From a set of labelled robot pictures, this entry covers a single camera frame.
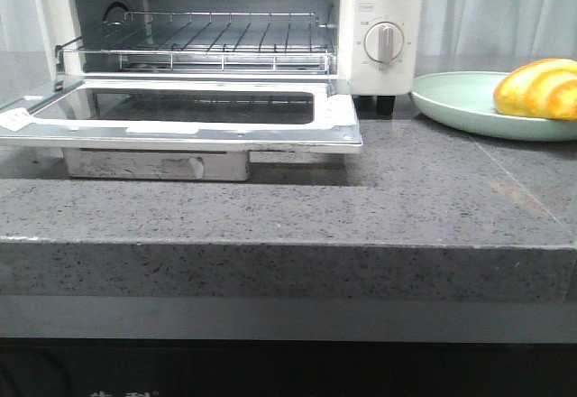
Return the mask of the white glass oven door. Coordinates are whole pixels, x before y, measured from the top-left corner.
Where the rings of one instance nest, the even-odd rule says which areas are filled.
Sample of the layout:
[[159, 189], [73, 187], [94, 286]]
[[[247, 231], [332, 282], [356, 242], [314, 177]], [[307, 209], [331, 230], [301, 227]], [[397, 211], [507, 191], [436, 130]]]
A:
[[20, 97], [1, 142], [59, 148], [75, 178], [244, 181], [252, 152], [356, 153], [362, 135], [342, 81], [158, 74]]

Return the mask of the golden striped croissant bread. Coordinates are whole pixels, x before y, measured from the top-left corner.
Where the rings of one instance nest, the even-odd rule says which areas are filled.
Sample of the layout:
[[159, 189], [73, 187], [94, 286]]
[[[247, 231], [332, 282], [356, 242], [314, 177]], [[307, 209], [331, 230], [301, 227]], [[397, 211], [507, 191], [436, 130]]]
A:
[[493, 101], [503, 115], [576, 120], [576, 61], [542, 59], [510, 72], [495, 87]]

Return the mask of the white Toshiba toaster oven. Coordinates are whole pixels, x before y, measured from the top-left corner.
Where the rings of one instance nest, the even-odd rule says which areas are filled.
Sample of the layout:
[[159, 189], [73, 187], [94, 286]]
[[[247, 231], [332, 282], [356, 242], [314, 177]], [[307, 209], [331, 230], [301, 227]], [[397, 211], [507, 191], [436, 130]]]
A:
[[[374, 99], [379, 113], [388, 114], [397, 96], [406, 94], [413, 81], [418, 28], [423, 0], [41, 0], [48, 1], [45, 23], [49, 40], [51, 75], [56, 90], [62, 90], [74, 77], [129, 76], [143, 74], [184, 75], [265, 79], [268, 77], [340, 79], [350, 92], [363, 99]], [[78, 37], [100, 23], [115, 8], [141, 12], [232, 12], [232, 13], [314, 13], [336, 30], [336, 72], [333, 75], [271, 73], [175, 73], [175, 72], [89, 72], [79, 70], [78, 60], [70, 69], [57, 68], [57, 46]], [[371, 60], [363, 43], [376, 23], [396, 24], [404, 34], [399, 56], [389, 64]]]

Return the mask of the lower white timer knob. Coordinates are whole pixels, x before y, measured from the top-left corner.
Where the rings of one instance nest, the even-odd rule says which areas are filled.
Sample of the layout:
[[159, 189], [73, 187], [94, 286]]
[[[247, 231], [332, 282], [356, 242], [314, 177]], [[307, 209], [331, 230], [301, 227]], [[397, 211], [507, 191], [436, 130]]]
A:
[[389, 64], [402, 52], [404, 34], [389, 22], [373, 25], [364, 37], [364, 49], [371, 60]]

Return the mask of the light green ceramic plate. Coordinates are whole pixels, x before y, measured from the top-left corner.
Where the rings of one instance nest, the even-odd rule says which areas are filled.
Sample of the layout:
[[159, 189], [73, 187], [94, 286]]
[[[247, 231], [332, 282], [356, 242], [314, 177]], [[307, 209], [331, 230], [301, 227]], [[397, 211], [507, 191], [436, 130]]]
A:
[[500, 114], [493, 91], [505, 76], [494, 71], [427, 74], [414, 79], [410, 96], [422, 114], [464, 132], [529, 142], [576, 138], [574, 121]]

